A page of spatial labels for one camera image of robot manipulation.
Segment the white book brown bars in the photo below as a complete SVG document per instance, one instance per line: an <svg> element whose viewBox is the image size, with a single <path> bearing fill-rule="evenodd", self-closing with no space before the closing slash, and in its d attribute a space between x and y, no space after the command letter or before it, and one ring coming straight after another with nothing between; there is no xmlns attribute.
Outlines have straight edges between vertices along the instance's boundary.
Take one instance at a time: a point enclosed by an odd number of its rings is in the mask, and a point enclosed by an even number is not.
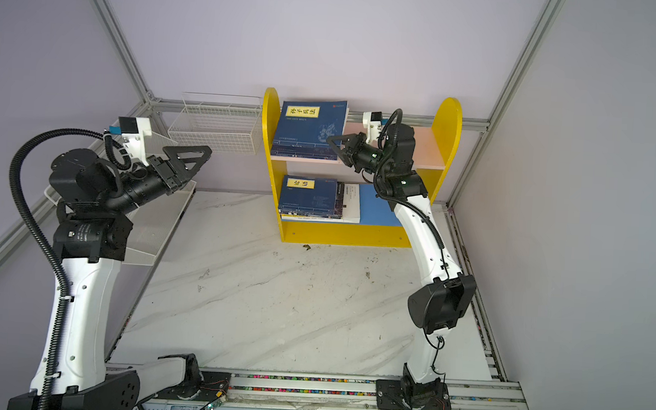
<svg viewBox="0 0 656 410"><path fill-rule="evenodd" d="M315 217L315 216L297 216L297 215L281 215L280 218L285 221L303 221L309 223L360 223L360 187L358 184L345 184L343 196L343 211L342 215L338 218L328 217Z"/></svg>

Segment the navy book yellow label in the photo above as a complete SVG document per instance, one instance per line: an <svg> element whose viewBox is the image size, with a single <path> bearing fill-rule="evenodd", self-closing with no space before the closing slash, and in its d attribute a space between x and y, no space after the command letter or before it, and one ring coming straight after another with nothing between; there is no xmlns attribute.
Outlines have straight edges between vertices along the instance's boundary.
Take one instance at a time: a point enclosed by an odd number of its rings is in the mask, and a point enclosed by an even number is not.
<svg viewBox="0 0 656 410"><path fill-rule="evenodd" d="M340 218L343 192L335 179L285 176L279 198L281 215Z"/></svg>

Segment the navy bagua book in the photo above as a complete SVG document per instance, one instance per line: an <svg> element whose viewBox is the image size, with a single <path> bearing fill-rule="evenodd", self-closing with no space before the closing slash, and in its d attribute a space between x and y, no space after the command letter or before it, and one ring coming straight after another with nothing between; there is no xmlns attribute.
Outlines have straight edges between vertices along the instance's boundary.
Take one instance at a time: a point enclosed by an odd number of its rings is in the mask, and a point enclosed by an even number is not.
<svg viewBox="0 0 656 410"><path fill-rule="evenodd" d="M287 158L323 159L323 161L338 160L338 155L329 147L287 146L274 143L271 147L270 154L271 156Z"/></svg>

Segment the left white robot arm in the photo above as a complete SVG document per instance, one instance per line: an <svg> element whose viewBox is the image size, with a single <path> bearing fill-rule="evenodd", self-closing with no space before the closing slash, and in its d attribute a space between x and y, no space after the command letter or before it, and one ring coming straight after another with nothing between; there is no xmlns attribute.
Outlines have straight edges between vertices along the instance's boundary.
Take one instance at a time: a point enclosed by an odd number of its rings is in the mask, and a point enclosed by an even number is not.
<svg viewBox="0 0 656 410"><path fill-rule="evenodd" d="M204 383L194 354L168 355L109 371L105 342L116 278L139 207L184 188L211 155L207 146L166 147L161 156L121 171L90 149L74 149L51 165L59 195L58 226L46 238L25 201L21 168L45 135L28 141L11 161L16 208L52 267L55 304L42 361L27 393L11 410L134 410L168 390L190 399Z"/></svg>

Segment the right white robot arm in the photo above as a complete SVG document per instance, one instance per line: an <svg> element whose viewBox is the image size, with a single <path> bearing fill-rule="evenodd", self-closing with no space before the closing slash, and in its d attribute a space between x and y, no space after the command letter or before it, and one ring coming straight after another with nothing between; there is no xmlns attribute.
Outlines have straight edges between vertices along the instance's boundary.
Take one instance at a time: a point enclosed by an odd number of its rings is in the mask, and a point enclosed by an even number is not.
<svg viewBox="0 0 656 410"><path fill-rule="evenodd" d="M451 330L466 315L477 284L474 277L461 272L437 228L428 189L413 167L414 130L390 122L376 146L369 144L364 133L326 141L347 167L371 175L377 198L388 202L400 221L419 270L421 287L407 303L419 340L398 384L379 383L383 403L403 410L450 410L438 356Z"/></svg>

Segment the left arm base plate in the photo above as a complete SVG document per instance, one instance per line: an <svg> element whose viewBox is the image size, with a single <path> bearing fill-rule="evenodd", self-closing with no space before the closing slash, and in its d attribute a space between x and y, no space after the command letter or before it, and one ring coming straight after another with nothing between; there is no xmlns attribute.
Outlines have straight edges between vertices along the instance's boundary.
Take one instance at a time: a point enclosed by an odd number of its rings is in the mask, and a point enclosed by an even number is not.
<svg viewBox="0 0 656 410"><path fill-rule="evenodd" d="M184 401L210 402L219 393L226 395L230 387L232 375L225 371L206 372L193 379L181 388L177 398Z"/></svg>

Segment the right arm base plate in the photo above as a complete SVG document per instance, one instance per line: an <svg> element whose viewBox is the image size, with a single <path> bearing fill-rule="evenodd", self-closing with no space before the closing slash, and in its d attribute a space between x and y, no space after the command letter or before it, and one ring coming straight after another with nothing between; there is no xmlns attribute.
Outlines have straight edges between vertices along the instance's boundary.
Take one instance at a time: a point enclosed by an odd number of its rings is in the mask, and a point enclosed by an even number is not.
<svg viewBox="0 0 656 410"><path fill-rule="evenodd" d="M428 383L379 379L376 382L377 408L383 410L452 410L446 383L437 378Z"/></svg>

